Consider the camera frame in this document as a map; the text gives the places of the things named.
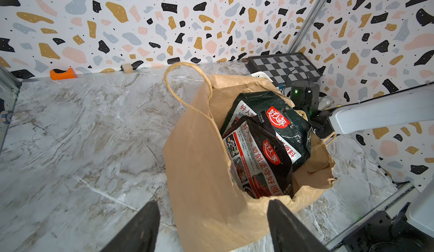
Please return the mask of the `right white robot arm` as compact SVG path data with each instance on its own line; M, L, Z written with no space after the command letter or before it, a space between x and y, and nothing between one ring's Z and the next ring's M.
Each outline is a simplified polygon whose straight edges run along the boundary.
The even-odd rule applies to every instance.
M432 82L396 93L344 106L332 106L329 97L319 96L319 86L309 80L296 81L287 96L296 110L306 113L315 134L328 136L396 126L434 119Z

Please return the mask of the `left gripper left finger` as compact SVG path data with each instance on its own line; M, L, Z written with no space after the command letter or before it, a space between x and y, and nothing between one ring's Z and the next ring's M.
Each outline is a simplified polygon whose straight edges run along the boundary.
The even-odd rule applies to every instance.
M156 248L160 212L149 201L101 250L102 252L153 252Z

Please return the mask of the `black condiment packet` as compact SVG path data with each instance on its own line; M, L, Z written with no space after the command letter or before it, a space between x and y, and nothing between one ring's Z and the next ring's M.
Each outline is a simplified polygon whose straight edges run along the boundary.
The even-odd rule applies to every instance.
M252 198L294 196L292 161L283 143L243 116L222 136L232 180Z
M239 94L220 133L224 134L243 116L253 118L284 144L293 163L293 171L298 170L310 158L311 124L276 93L263 91Z

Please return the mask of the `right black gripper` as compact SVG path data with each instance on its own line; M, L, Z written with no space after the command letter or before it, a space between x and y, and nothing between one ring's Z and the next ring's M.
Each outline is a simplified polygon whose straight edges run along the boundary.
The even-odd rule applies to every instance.
M289 95L294 103L294 110L302 110L311 117L318 111L319 85L309 80L292 83Z

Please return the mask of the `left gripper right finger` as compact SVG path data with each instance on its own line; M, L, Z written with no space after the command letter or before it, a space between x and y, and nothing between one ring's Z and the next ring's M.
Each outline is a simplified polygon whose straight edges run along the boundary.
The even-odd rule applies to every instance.
M281 201L271 200L269 202L267 220L274 251L329 251Z

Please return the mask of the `brown paper bag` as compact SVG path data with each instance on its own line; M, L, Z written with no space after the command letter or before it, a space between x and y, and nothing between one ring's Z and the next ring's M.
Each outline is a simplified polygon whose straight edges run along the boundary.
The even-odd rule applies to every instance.
M187 252L228 252L270 233L271 198L253 198L236 185L238 174L220 134L236 97L255 92L278 94L263 78L204 76L166 142L170 201Z

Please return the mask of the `white plastic basket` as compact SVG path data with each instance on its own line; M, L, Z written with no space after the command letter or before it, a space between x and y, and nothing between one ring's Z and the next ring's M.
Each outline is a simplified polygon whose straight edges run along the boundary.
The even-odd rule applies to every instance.
M255 77L255 78L265 78L265 79L269 80L271 83L273 82L272 79L263 71L251 73L251 76Z

